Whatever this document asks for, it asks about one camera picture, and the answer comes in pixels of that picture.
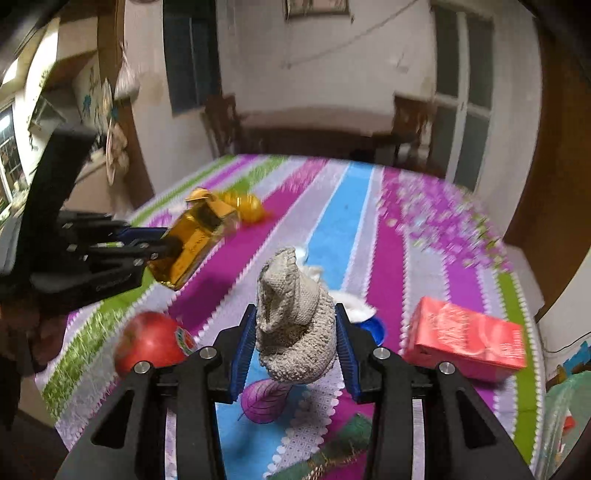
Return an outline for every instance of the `striped tablecloth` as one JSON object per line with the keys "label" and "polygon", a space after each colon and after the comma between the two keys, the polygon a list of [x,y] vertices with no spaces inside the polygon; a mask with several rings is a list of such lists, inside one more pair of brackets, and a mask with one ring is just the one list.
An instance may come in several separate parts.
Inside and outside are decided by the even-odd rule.
{"label": "striped tablecloth", "polygon": [[[134,225],[167,226],[196,186],[252,192],[271,214],[222,241],[182,289],[173,292],[149,273],[140,288],[69,317],[64,348],[36,382],[71,448],[88,419],[115,388],[112,354],[127,321],[146,310],[183,322],[199,345],[238,324],[256,300],[264,262],[281,247],[307,245],[307,263],[324,268],[331,290],[345,290],[378,309],[384,345],[403,351],[408,323],[422,296],[447,300],[525,327],[528,367],[499,385],[478,385],[482,398],[536,464],[543,418],[542,369],[535,325],[504,246],[471,195],[432,177],[323,158],[223,157],[144,206]],[[255,352],[246,384],[267,378]],[[262,478],[331,438],[358,407],[344,390],[338,362],[323,378],[289,390],[275,419],[255,423],[241,402],[217,406],[229,480]],[[174,416],[167,422],[168,478],[176,477]],[[361,478],[363,462],[339,470]]]}

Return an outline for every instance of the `metal screw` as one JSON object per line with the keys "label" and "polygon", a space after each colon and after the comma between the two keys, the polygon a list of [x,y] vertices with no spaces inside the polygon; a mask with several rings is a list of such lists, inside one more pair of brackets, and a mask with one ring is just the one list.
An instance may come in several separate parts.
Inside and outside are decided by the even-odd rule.
{"label": "metal screw", "polygon": [[199,350],[199,356],[205,360],[209,360],[217,355],[217,350],[212,346],[204,346]]}
{"label": "metal screw", "polygon": [[444,375],[451,375],[456,371],[456,367],[450,362],[441,362],[439,364],[439,371]]}
{"label": "metal screw", "polygon": [[383,346],[379,346],[374,350],[374,357],[378,358],[379,360],[386,360],[390,357],[390,350],[384,348]]}
{"label": "metal screw", "polygon": [[145,360],[142,360],[141,362],[137,362],[134,365],[134,372],[137,374],[144,374],[148,370],[150,370],[150,363]]}

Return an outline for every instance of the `white door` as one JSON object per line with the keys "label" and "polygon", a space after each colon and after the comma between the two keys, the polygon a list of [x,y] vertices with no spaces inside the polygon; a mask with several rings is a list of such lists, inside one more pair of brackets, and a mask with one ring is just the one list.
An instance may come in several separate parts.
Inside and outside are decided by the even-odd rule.
{"label": "white door", "polygon": [[432,13],[437,115],[430,162],[447,181],[475,190],[492,110],[493,21],[444,3]]}

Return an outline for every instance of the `green plastic bag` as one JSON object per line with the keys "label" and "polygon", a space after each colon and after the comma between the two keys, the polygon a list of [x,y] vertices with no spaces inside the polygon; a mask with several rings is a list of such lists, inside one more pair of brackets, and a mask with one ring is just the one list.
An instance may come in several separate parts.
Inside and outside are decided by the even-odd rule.
{"label": "green plastic bag", "polygon": [[[570,410],[574,427],[563,435]],[[573,449],[591,417],[591,372],[581,372],[553,386],[545,397],[544,432],[537,480],[547,480]]]}

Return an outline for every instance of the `picture frame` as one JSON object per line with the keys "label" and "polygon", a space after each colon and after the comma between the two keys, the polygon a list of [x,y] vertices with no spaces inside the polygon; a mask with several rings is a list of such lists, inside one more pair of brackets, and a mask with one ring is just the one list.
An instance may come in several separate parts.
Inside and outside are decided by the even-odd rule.
{"label": "picture frame", "polygon": [[285,0],[285,20],[318,15],[350,15],[349,0]]}

